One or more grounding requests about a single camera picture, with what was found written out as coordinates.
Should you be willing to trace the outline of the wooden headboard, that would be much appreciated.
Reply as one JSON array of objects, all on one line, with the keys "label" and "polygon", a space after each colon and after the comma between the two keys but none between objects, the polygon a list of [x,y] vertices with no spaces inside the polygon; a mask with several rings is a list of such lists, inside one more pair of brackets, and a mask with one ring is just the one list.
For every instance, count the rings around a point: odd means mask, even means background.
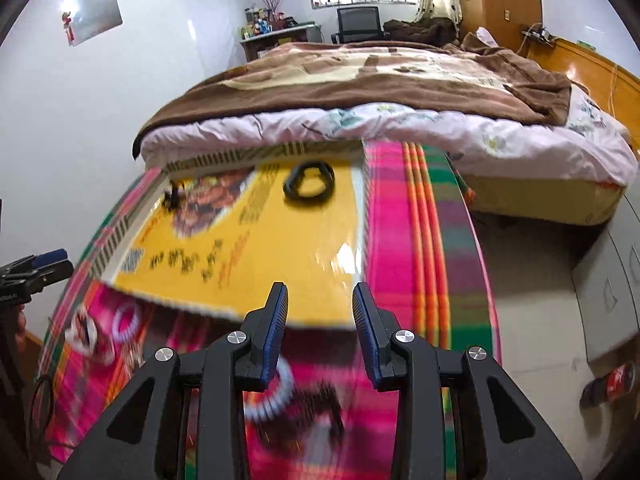
[{"label": "wooden headboard", "polygon": [[602,110],[627,127],[632,149],[639,154],[638,77],[608,58],[562,38],[555,40],[552,47],[531,41],[527,57],[584,87]]}]

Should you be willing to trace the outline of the colourful plaid cloth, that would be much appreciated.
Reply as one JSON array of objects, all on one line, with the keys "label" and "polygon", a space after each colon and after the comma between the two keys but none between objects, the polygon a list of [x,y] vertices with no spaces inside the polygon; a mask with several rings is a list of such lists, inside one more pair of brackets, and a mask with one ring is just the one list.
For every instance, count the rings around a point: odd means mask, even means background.
[{"label": "colourful plaid cloth", "polygon": [[[376,303],[402,327],[431,344],[463,351],[481,346],[500,353],[496,309],[486,266],[468,211],[472,191],[436,148],[369,143],[366,280]],[[128,188],[107,215],[66,286],[40,353],[40,373],[52,380],[54,409],[44,442],[65,462],[107,404],[128,382],[137,362],[168,346],[180,352],[206,347],[226,324],[126,295],[95,280],[92,259],[122,210]],[[65,341],[73,314],[84,304],[112,338],[114,362],[101,365]],[[317,418],[303,434],[288,428],[261,434],[248,428],[250,468],[256,479],[385,479],[390,474],[396,398],[374,391],[356,339],[345,332],[288,330],[283,352],[297,385],[328,382],[341,402],[345,433],[329,438]]]}]

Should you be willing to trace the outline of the mattress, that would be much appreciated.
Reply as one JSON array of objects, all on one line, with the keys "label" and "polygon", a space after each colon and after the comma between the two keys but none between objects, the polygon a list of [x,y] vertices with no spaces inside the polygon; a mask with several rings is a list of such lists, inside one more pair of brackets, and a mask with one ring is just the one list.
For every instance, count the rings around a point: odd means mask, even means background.
[{"label": "mattress", "polygon": [[574,226],[597,226],[616,211],[626,188],[613,183],[581,180],[512,179],[466,174],[475,198],[471,208]]}]

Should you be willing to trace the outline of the brown fleece blanket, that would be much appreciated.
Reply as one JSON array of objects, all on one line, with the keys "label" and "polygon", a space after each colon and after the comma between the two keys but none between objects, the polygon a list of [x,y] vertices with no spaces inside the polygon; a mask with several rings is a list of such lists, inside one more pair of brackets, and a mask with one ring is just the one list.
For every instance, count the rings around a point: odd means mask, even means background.
[{"label": "brown fleece blanket", "polygon": [[255,113],[395,103],[523,125],[562,126],[570,78],[469,32],[460,44],[369,40],[289,42],[263,58],[201,81],[160,108],[139,130],[131,154],[155,129]]}]

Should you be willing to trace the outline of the transparent hair claw clip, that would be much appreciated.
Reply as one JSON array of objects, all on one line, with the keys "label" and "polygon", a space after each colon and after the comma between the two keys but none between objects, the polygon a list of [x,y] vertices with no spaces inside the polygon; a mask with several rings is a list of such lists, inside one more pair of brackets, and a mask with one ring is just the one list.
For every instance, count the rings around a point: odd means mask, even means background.
[{"label": "transparent hair claw clip", "polygon": [[102,330],[84,304],[73,314],[64,335],[70,348],[89,361],[105,366],[114,362],[115,347],[112,338]]}]

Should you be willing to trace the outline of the cola bottle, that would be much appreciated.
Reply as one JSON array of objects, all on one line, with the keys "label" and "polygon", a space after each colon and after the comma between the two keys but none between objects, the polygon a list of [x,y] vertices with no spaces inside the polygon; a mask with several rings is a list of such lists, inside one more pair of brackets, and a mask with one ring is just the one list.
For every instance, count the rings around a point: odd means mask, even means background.
[{"label": "cola bottle", "polygon": [[596,408],[605,403],[611,403],[632,393],[639,380],[638,366],[628,362],[616,367],[605,376],[594,378],[582,390],[579,407],[582,410]]}]

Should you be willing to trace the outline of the grey drawer nightstand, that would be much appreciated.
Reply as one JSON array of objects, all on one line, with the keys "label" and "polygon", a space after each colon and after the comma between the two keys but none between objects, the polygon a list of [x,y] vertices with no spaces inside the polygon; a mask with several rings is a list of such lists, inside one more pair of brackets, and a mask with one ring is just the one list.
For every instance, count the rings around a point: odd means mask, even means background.
[{"label": "grey drawer nightstand", "polygon": [[572,271],[587,360],[639,335],[639,216],[623,198]]}]

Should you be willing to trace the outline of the wall mirror panel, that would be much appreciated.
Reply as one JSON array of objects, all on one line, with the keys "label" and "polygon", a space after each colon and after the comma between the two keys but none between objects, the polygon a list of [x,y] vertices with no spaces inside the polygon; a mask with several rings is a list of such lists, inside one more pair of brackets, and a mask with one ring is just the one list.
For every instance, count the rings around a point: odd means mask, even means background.
[{"label": "wall mirror panel", "polygon": [[117,0],[63,0],[58,10],[71,47],[122,24]]}]

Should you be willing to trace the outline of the cluttered shelf desk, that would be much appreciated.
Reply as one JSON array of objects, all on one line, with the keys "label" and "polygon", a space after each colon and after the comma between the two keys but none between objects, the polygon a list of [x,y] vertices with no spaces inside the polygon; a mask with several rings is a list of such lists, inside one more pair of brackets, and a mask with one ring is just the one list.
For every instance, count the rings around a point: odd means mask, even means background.
[{"label": "cluttered shelf desk", "polygon": [[321,28],[314,21],[299,22],[291,15],[268,9],[245,10],[240,45],[247,62],[261,58],[273,48],[288,42],[321,42]]}]

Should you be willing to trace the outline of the black office chair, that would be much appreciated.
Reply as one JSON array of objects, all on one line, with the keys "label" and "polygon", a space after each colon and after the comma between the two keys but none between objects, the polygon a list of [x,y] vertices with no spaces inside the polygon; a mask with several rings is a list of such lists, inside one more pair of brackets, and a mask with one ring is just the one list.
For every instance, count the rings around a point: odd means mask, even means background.
[{"label": "black office chair", "polygon": [[331,36],[334,44],[385,38],[377,6],[341,6],[336,10],[336,14],[338,31]]}]

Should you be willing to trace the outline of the white floral quilt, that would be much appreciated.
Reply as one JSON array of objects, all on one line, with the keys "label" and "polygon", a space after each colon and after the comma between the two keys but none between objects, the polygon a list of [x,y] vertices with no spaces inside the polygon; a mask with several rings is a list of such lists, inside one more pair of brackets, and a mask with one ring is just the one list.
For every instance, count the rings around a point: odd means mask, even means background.
[{"label": "white floral quilt", "polygon": [[304,108],[157,127],[141,144],[148,167],[236,148],[293,142],[386,140],[446,152],[462,174],[513,179],[631,184],[638,162],[628,129],[581,88],[562,126],[524,126],[454,110],[415,110],[374,102],[352,108]]}]

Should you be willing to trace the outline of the black smart band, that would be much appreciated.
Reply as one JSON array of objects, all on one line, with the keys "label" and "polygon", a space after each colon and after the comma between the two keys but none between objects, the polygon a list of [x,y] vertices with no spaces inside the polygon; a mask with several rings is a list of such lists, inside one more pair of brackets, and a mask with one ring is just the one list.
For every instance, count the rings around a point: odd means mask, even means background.
[{"label": "black smart band", "polygon": [[283,183],[285,200],[295,206],[312,207],[327,203],[335,191],[333,167],[315,159],[295,166]]}]

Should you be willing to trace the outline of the power strip on headboard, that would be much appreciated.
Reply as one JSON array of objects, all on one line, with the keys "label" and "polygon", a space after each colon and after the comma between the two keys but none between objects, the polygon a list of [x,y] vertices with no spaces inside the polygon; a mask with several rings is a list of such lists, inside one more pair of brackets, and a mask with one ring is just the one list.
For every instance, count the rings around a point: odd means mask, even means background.
[{"label": "power strip on headboard", "polygon": [[555,36],[548,31],[541,23],[525,26],[521,30],[522,36],[527,40],[540,42],[541,44],[554,44]]}]

